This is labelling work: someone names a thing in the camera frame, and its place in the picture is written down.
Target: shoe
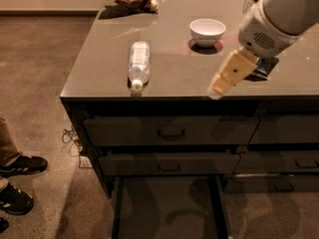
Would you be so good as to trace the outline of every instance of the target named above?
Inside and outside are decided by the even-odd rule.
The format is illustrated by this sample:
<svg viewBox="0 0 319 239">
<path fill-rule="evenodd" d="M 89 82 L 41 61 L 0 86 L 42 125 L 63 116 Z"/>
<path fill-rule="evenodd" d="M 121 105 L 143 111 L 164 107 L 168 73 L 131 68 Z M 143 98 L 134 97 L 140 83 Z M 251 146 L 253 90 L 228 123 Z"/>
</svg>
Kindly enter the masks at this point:
<svg viewBox="0 0 319 239">
<path fill-rule="evenodd" d="M 0 192 L 0 209 L 9 214 L 24 215 L 32 210 L 32 196 L 16 188 L 11 183 Z"/>
<path fill-rule="evenodd" d="M 44 171 L 48 161 L 40 156 L 21 155 L 10 166 L 0 165 L 0 175 L 9 177 L 12 175 L 34 174 Z"/>
<path fill-rule="evenodd" d="M 9 227 L 9 222 L 8 220 L 4 218 L 0 218 L 0 233 L 5 231 Z"/>
</svg>

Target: person's leg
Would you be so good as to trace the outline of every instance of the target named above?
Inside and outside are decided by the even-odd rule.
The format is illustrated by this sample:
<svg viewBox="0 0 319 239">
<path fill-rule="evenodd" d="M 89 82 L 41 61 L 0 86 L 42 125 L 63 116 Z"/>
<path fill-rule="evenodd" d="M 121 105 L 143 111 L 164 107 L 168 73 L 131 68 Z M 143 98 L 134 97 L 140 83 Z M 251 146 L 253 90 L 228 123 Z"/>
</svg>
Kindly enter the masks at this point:
<svg viewBox="0 0 319 239">
<path fill-rule="evenodd" d="M 8 166 L 12 164 L 21 154 L 21 151 L 13 142 L 7 123 L 0 113 L 0 165 Z"/>
<path fill-rule="evenodd" d="M 7 123 L 0 113 L 0 175 L 12 176 L 44 171 L 48 166 L 40 156 L 25 156 L 15 145 Z"/>
<path fill-rule="evenodd" d="M 24 215 L 32 210 L 32 196 L 0 177 L 0 209 L 9 214 Z"/>
</svg>

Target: cable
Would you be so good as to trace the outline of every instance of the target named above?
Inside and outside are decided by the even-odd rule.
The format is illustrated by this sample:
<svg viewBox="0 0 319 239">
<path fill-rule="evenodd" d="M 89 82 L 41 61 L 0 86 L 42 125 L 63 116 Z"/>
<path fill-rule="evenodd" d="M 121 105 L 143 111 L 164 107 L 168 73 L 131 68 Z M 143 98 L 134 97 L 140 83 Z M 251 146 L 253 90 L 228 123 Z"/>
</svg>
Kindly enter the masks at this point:
<svg viewBox="0 0 319 239">
<path fill-rule="evenodd" d="M 69 148 L 69 155 L 71 156 L 77 156 L 77 155 L 72 155 L 71 154 L 71 148 L 73 145 L 75 145 L 78 149 L 78 151 L 80 152 L 82 150 L 82 146 L 80 144 L 80 140 L 78 138 L 78 135 L 74 129 L 74 127 L 71 125 L 71 130 L 63 130 L 63 134 L 62 134 L 62 142 L 63 143 L 69 143 L 69 142 L 73 142 L 72 145 Z"/>
</svg>

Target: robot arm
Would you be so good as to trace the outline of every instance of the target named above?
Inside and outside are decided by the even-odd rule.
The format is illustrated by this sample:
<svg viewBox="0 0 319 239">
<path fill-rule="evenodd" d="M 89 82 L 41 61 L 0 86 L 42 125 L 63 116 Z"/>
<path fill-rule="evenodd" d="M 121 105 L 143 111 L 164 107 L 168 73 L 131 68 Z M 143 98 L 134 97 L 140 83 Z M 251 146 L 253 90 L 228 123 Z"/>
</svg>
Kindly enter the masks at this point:
<svg viewBox="0 0 319 239">
<path fill-rule="evenodd" d="M 256 69 L 258 58 L 272 58 L 319 21 L 319 0 L 259 0 L 239 28 L 243 49 L 232 52 L 212 79 L 208 95 L 222 96 Z"/>
</svg>

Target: pants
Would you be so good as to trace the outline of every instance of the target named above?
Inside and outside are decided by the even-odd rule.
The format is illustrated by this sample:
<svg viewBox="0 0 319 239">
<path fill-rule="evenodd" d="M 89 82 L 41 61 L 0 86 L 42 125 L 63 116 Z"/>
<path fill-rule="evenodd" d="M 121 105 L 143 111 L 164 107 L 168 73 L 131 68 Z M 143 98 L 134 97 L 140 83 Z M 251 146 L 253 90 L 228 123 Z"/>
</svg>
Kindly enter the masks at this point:
<svg viewBox="0 0 319 239">
<path fill-rule="evenodd" d="M 21 154 L 22 152 L 14 144 L 8 125 L 0 113 L 0 166 L 9 166 Z M 7 184 L 8 180 L 0 176 L 0 192 Z"/>
</svg>

